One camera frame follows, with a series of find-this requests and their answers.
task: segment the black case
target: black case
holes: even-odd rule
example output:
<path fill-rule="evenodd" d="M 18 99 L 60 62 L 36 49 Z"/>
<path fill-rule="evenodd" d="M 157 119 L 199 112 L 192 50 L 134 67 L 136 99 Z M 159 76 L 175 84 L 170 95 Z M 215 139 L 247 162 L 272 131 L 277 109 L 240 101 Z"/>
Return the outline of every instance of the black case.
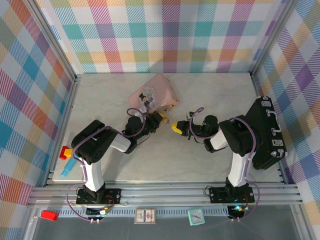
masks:
<path fill-rule="evenodd" d="M 245 115 L 245 120 L 259 133 L 261 143 L 263 143 L 256 147 L 256 153 L 252 159 L 255 169 L 268 169 L 288 155 L 270 97 L 257 98 Z"/>

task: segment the marble surface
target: marble surface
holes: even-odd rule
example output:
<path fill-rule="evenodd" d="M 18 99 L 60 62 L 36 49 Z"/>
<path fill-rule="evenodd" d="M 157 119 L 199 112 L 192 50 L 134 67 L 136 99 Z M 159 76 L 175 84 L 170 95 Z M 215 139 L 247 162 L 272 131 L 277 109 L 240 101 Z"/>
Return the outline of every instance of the marble surface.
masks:
<path fill-rule="evenodd" d="M 128 120 L 128 97 L 151 79 L 154 73 L 85 74 L 76 95 L 63 145 L 93 120 L 122 131 Z M 181 104 L 166 116 L 170 123 L 185 120 L 186 113 L 204 107 L 195 118 L 201 124 L 205 116 L 215 115 L 219 121 L 246 114 L 256 99 L 248 73 L 168 73 Z M 66 161 L 58 159 L 53 180 L 79 181 L 82 170 L 77 163 L 65 178 L 61 178 Z M 106 181 L 214 181 L 224 182 L 232 163 L 232 151 L 209 153 L 203 144 L 188 140 L 161 125 L 155 134 L 131 154 L 108 149 L 101 159 Z M 277 168 L 250 170 L 249 178 L 256 182 L 279 182 Z"/>

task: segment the pink container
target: pink container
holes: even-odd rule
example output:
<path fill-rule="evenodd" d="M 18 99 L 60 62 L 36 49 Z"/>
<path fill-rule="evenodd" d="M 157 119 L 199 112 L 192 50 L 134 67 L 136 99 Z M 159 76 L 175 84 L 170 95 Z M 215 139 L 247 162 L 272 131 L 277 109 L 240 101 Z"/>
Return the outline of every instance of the pink container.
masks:
<path fill-rule="evenodd" d="M 142 112 L 167 112 L 180 101 L 169 79 L 158 73 L 128 98 L 131 108 Z"/>

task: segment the checkered fabric backdrop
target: checkered fabric backdrop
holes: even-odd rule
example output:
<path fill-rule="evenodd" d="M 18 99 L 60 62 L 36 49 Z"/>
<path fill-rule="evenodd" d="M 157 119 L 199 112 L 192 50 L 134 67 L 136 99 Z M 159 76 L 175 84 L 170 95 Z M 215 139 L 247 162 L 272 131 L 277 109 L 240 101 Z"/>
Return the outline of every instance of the checkered fabric backdrop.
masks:
<path fill-rule="evenodd" d="M 22 0 L 0 1 L 0 240 L 15 240 L 71 80 Z"/>
<path fill-rule="evenodd" d="M 300 0 L 256 79 L 279 114 L 288 157 L 310 222 L 320 239 L 320 0 Z"/>
<path fill-rule="evenodd" d="M 50 0 L 56 23 L 37 1 L 70 62 L 73 52 L 85 73 L 248 72 L 286 2 Z M 273 4 L 279 8 L 261 41 Z"/>

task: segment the purple cable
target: purple cable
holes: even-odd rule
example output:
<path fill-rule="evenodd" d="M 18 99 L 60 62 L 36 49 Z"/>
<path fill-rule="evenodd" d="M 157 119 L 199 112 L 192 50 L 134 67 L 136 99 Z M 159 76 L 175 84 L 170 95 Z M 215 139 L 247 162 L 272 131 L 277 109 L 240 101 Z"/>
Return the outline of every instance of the purple cable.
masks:
<path fill-rule="evenodd" d="M 192 114 L 191 119 L 190 119 L 190 123 L 189 123 L 189 129 L 190 129 L 190 132 L 192 133 L 192 135 L 195 136 L 198 139 L 210 139 L 210 138 L 214 137 L 216 135 L 216 133 L 213 134 L 212 136 L 198 136 L 192 130 L 192 122 L 193 122 L 193 119 L 194 119 L 195 115 L 198 114 L 198 113 L 201 113 L 203 110 L 204 110 L 204 108 L 200 107 Z"/>
<path fill-rule="evenodd" d="M 248 123 L 246 123 L 244 120 L 242 120 L 241 118 L 238 118 L 238 117 L 234 117 L 233 118 L 234 120 L 237 120 L 239 122 L 241 122 L 242 124 L 244 124 L 246 126 L 246 128 L 249 130 L 251 136 L 252 136 L 252 140 L 253 140 L 253 146 L 252 146 L 252 150 L 251 152 L 249 153 L 248 155 L 248 158 L 247 158 L 247 161 L 244 165 L 244 180 L 249 184 L 249 185 L 254 185 L 258 191 L 258 197 L 257 197 L 257 200 L 255 202 L 255 205 L 253 207 L 253 209 L 244 217 L 242 217 L 241 219 L 246 219 L 247 217 L 249 217 L 254 211 L 255 209 L 257 208 L 258 204 L 259 204 L 259 201 L 260 201 L 260 189 L 258 187 L 258 185 L 256 185 L 254 182 L 250 182 L 247 180 L 247 171 L 248 171 L 248 167 L 249 167 L 249 163 L 251 161 L 251 156 L 252 154 L 254 154 L 255 150 L 256 150 L 256 146 L 257 146 L 257 140 L 256 140 L 256 136 L 254 134 L 254 131 L 252 130 L 252 128 L 249 126 Z"/>
<path fill-rule="evenodd" d="M 81 185 L 81 186 L 82 186 L 83 184 L 85 184 L 85 183 L 88 181 L 88 175 L 87 175 L 86 165 L 85 165 L 85 163 L 84 163 L 83 160 L 81 160 L 80 158 L 78 158 L 78 157 L 75 156 L 75 151 L 76 151 L 82 144 L 84 144 L 86 141 L 88 141 L 89 139 L 91 139 L 92 137 L 94 137 L 95 135 L 101 133 L 103 130 L 106 130 L 106 129 L 112 129 L 112 130 L 116 131 L 118 134 L 120 134 L 120 135 L 122 135 L 122 136 L 124 136 L 124 137 L 126 137 L 126 138 L 131 138 L 131 137 L 137 136 L 139 133 L 141 133 L 142 130 L 144 129 L 144 127 L 145 127 L 145 124 L 146 124 L 146 118 L 145 118 L 144 114 L 143 114 L 139 109 L 134 108 L 134 107 L 130 107 L 130 108 L 128 108 L 127 111 L 126 111 L 126 113 L 127 113 L 129 116 L 134 116 L 134 115 L 132 115 L 132 114 L 129 113 L 129 110 L 136 110 L 136 111 L 138 111 L 138 112 L 142 115 L 142 118 L 143 118 L 142 127 L 141 127 L 141 129 L 140 129 L 137 133 L 135 133 L 135 134 L 133 134 L 133 135 L 124 135 L 122 132 L 119 132 L 118 130 L 112 128 L 111 126 L 104 126 L 104 127 L 100 128 L 99 130 L 97 130 L 96 132 L 92 133 L 91 135 L 87 136 L 85 139 L 83 139 L 81 142 L 79 142 L 79 143 L 73 148 L 73 150 L 72 150 L 71 156 L 73 156 L 74 159 L 76 159 L 78 162 L 81 163 L 82 173 L 83 173 L 83 178 L 84 178 L 84 180 L 83 180 L 82 183 L 76 183 L 76 184 L 70 186 L 70 187 L 68 188 L 68 190 L 66 191 L 66 196 L 65 196 L 65 197 L 66 197 L 66 202 L 67 202 L 68 206 L 70 207 L 70 209 L 74 212 L 74 214 L 76 214 L 78 217 L 80 217 L 80 218 L 83 219 L 83 220 L 86 220 L 86 221 L 91 222 L 89 219 L 81 216 L 80 214 L 78 214 L 78 213 L 76 212 L 76 210 L 74 210 L 74 208 L 71 206 L 71 204 L 70 204 L 70 202 L 69 202 L 69 197 L 68 197 L 68 194 L 69 194 L 71 188 L 73 188 L 74 186 L 77 186 L 77 185 Z"/>

